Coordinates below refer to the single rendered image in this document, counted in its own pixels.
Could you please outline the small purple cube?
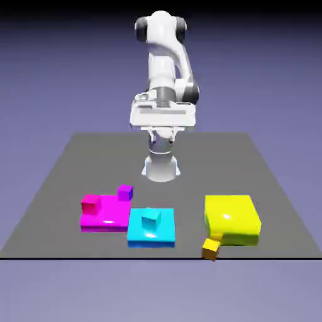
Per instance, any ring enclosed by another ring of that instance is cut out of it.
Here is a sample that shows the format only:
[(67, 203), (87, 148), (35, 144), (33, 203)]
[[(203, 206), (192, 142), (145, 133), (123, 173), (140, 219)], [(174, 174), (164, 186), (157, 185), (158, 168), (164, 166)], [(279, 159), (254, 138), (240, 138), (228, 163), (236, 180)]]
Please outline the small purple cube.
[(133, 186), (122, 184), (118, 187), (117, 196), (119, 201), (131, 201), (133, 197)]

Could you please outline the large cyan box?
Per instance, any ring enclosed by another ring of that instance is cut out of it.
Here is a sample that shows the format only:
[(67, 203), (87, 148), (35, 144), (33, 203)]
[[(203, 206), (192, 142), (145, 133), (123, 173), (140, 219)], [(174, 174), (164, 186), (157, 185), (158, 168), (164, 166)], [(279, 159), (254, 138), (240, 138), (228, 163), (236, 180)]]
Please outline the large cyan box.
[(142, 228), (142, 214), (146, 208), (132, 208), (127, 231), (130, 248), (172, 248), (175, 247), (175, 218), (173, 208), (157, 208), (162, 218), (156, 231)]

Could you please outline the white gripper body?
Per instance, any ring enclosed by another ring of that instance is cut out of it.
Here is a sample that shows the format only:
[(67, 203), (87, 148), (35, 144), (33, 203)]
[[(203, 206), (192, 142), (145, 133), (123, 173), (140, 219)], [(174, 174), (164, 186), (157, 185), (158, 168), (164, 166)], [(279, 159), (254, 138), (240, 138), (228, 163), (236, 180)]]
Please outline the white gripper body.
[(193, 128), (196, 125), (196, 106), (170, 101), (169, 107), (158, 107), (156, 101), (133, 101), (130, 125), (140, 128)]

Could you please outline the large yellow box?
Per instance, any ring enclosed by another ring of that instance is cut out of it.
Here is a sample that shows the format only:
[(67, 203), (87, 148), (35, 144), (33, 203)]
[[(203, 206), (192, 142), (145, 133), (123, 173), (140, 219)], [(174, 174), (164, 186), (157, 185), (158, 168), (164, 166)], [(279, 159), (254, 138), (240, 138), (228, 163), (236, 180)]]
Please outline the large yellow box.
[(262, 227), (249, 195), (206, 195), (207, 237), (224, 246), (255, 246)]

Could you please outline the large magenta box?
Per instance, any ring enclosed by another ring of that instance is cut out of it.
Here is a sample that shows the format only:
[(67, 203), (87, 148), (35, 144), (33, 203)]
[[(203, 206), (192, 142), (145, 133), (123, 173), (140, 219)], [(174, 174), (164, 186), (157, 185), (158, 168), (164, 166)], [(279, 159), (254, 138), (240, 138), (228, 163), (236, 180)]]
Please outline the large magenta box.
[(131, 201), (119, 201), (117, 195), (100, 195), (101, 210), (97, 215), (81, 214), (83, 232), (127, 232)]

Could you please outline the small cyan cube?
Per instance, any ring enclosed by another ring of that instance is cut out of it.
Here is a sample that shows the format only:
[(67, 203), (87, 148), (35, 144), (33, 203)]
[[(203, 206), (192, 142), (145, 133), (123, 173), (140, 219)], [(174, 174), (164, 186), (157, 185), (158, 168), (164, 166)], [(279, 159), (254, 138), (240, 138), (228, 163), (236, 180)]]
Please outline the small cyan cube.
[(142, 228), (146, 231), (156, 231), (161, 218), (161, 210), (157, 208), (146, 208), (142, 214)]

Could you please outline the small red cube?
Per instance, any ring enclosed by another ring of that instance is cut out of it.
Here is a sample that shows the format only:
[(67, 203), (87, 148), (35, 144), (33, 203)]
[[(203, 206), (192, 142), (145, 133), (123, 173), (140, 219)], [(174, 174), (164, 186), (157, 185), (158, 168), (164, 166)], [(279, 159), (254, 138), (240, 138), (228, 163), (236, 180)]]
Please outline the small red cube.
[(101, 210), (101, 196), (86, 194), (80, 202), (82, 214), (97, 215)]

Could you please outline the small orange cube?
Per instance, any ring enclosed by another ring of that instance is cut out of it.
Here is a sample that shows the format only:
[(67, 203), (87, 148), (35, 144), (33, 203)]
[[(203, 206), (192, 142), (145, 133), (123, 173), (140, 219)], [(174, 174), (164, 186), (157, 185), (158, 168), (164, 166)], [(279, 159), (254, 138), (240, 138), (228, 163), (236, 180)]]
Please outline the small orange cube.
[(221, 243), (217, 240), (210, 238), (205, 239), (202, 247), (202, 257), (206, 260), (215, 261), (218, 256), (218, 250), (221, 246)]

